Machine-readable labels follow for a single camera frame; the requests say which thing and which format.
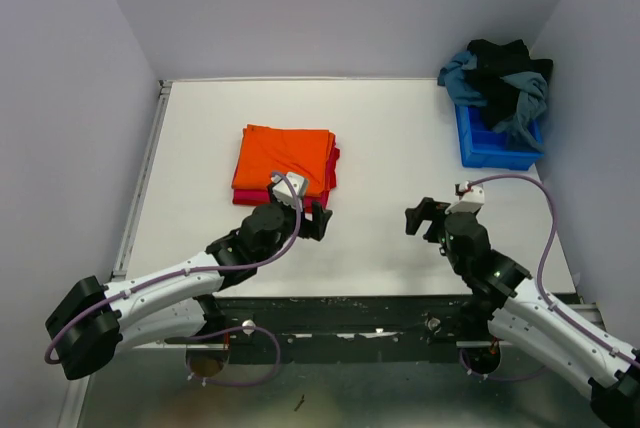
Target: stack of folded cloth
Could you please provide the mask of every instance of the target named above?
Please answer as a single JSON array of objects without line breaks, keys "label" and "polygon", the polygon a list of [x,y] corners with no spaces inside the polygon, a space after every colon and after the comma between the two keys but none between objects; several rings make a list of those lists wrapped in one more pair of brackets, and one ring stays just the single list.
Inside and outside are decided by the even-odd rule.
[{"label": "stack of folded cloth", "polygon": [[305,209],[319,201],[324,208],[336,187],[340,150],[328,130],[277,130],[247,125],[233,177],[233,203],[257,206],[269,202],[271,172],[293,171],[309,180]]}]

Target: wall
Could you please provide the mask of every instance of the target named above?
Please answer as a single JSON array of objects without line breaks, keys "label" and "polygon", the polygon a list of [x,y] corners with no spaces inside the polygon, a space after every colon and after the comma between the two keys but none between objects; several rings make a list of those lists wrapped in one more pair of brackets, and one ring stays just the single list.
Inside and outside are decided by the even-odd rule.
[{"label": "wall", "polygon": [[556,62],[539,170],[587,301],[640,346],[638,60],[640,0],[561,0],[533,53]]},{"label": "wall", "polygon": [[474,37],[532,43],[558,0],[118,0],[162,78],[435,76]]},{"label": "wall", "polygon": [[44,321],[113,266],[158,95],[115,0],[0,0],[0,426],[65,394]]}]

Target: blue bin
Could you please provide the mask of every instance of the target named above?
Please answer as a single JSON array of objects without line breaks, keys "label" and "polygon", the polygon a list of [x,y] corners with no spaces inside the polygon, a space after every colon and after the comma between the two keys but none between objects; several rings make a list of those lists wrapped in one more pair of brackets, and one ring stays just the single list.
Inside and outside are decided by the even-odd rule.
[{"label": "blue bin", "polygon": [[[536,151],[507,150],[506,133],[494,133],[487,129],[476,108],[456,105],[456,120],[463,166],[526,171],[542,157],[542,153]],[[529,125],[529,130],[533,137],[542,143],[536,121]]]}]

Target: folded orange cloth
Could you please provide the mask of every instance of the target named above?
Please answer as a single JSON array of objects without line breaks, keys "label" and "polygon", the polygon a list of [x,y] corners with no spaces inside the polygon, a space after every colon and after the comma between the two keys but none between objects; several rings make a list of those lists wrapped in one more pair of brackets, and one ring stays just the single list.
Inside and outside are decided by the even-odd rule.
[{"label": "folded orange cloth", "polygon": [[242,139],[234,190],[263,190],[271,172],[293,171],[309,180],[307,196],[326,190],[327,161],[335,141],[329,130],[277,130],[247,125]]}]

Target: purple cable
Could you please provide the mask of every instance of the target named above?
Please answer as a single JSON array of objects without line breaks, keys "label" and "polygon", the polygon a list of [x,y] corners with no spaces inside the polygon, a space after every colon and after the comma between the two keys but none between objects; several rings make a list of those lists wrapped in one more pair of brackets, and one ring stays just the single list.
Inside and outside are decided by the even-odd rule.
[{"label": "purple cable", "polygon": [[[272,177],[277,176],[282,181],[284,181],[285,185],[287,185],[287,188],[289,188],[289,191],[291,192],[293,202],[296,207],[296,224],[293,229],[293,233],[291,234],[291,237],[289,238],[289,241],[287,242],[287,244],[278,253],[276,253],[270,258],[267,258],[264,261],[258,261],[256,263],[249,263],[246,265],[236,265],[236,266],[198,266],[195,268],[191,268],[190,270],[191,273],[202,273],[207,271],[253,270],[255,268],[260,268],[262,266],[268,265],[270,263],[273,263],[274,261],[279,260],[286,252],[288,252],[291,249],[291,247],[296,241],[296,238],[298,237],[298,233],[300,232],[300,225],[302,224],[302,210],[300,208],[300,199],[298,198],[298,194],[296,193],[295,188],[293,187],[293,185],[285,175],[283,175],[279,171],[274,171],[273,173],[271,173],[271,176]],[[177,278],[179,276],[186,276],[186,275],[187,275],[187,272],[185,269],[174,271],[172,273],[167,273],[165,275],[158,276],[157,278],[152,278],[151,280],[147,280],[144,283],[140,283],[139,285],[132,286],[129,290],[131,293],[137,293],[138,291],[148,288],[152,285],[155,285],[156,283],[160,283],[162,281],[166,281],[172,278]],[[128,296],[127,293],[125,291],[121,291],[116,295],[110,296],[109,298],[105,298],[104,300],[99,301],[95,305],[92,305],[86,310],[80,312],[69,323],[64,325],[62,329],[58,332],[58,334],[53,337],[53,339],[51,340],[51,343],[49,343],[49,346],[47,346],[47,349],[45,350],[45,353],[44,353],[45,363],[47,363],[48,365],[57,365],[60,363],[60,359],[54,360],[53,358],[51,358],[51,354],[53,353],[53,350],[55,349],[56,345],[60,342],[62,337],[66,335],[71,328],[73,328],[79,322],[84,320],[87,316],[89,316],[94,311],[99,310],[103,306],[109,305],[114,301],[125,298],[126,296]]]},{"label": "purple cable", "polygon": [[191,364],[189,360],[186,360],[187,369],[191,372],[193,377],[196,380],[204,381],[205,383],[210,383],[212,385],[217,385],[217,386],[227,386],[231,388],[247,388],[250,386],[257,386],[273,378],[275,374],[278,372],[278,368],[280,367],[280,353],[281,353],[280,344],[278,343],[278,340],[273,333],[271,333],[269,330],[265,330],[260,326],[252,326],[251,328],[246,328],[244,326],[234,326],[233,328],[227,328],[226,330],[217,331],[216,333],[210,333],[207,335],[199,335],[199,336],[191,336],[187,338],[187,340],[201,341],[201,340],[206,340],[207,338],[214,338],[216,336],[225,335],[227,333],[233,333],[236,331],[244,331],[247,329],[259,331],[260,333],[267,335],[269,339],[273,342],[273,346],[275,346],[276,348],[276,361],[273,363],[273,365],[271,366],[271,370],[269,370],[268,373],[266,373],[265,375],[253,381],[220,381],[210,377],[198,376],[193,372],[193,369],[191,368]]},{"label": "purple cable", "polygon": [[544,269],[544,265],[545,265],[545,263],[547,261],[547,257],[549,256],[549,251],[551,250],[551,245],[553,244],[553,240],[554,240],[554,238],[556,236],[556,231],[557,231],[556,207],[555,207],[555,204],[553,202],[553,199],[551,198],[551,193],[549,193],[549,190],[547,190],[545,188],[545,186],[542,183],[540,183],[539,181],[534,180],[533,178],[530,178],[530,177],[524,176],[524,175],[494,175],[494,176],[487,176],[486,178],[480,178],[479,180],[472,181],[471,183],[469,183],[469,186],[471,187],[471,186],[479,185],[481,183],[485,183],[487,181],[502,180],[502,179],[505,179],[505,178],[516,178],[516,179],[519,179],[519,180],[528,181],[529,183],[533,183],[538,188],[540,188],[542,190],[542,192],[544,193],[544,195],[547,197],[547,204],[549,205],[549,211],[551,211],[551,232],[549,233],[549,239],[547,240],[547,244],[545,245],[544,251],[542,252],[542,257],[540,258],[540,262],[538,263],[538,273],[536,273],[536,286],[538,287],[538,291],[540,292],[540,296],[545,301],[545,303],[549,306],[549,309],[551,311],[554,311],[555,313],[557,313],[560,318],[562,318],[564,321],[569,323],[569,325],[571,325],[573,328],[578,330],[580,333],[582,333],[584,336],[589,338],[594,343],[600,345],[601,347],[603,347],[604,349],[606,349],[610,353],[615,354],[615,356],[617,356],[618,358],[626,361],[630,365],[640,369],[640,363],[638,363],[636,360],[634,360],[633,358],[625,355],[624,353],[621,353],[619,351],[615,351],[613,349],[612,345],[610,345],[609,343],[607,343],[605,341],[602,341],[600,338],[598,338],[596,335],[591,333],[589,330],[583,328],[582,325],[580,325],[580,323],[578,323],[577,321],[573,320],[573,318],[571,318],[569,315],[567,315],[560,308],[558,308],[557,306],[555,306],[555,307],[551,306],[553,304],[553,300],[551,300],[551,298],[549,297],[549,295],[547,294],[547,292],[544,289],[544,285],[542,284],[542,270]]},{"label": "purple cable", "polygon": [[460,362],[460,364],[462,365],[462,367],[465,369],[465,371],[467,371],[467,373],[469,373],[469,375],[473,375],[476,376],[478,378],[482,378],[484,380],[491,380],[491,381],[499,381],[499,382],[506,382],[506,383],[517,383],[519,381],[529,381],[529,380],[533,380],[534,378],[542,375],[543,373],[545,373],[547,371],[547,367],[546,366],[542,366],[539,369],[537,369],[536,371],[534,371],[533,373],[529,373],[527,375],[520,375],[520,376],[514,376],[511,378],[504,378],[501,376],[493,376],[493,375],[483,375],[481,373],[477,373],[475,371],[473,371],[471,368],[469,368],[469,355],[467,355],[467,351],[463,348],[460,350],[460,355],[458,357],[458,361]]}]

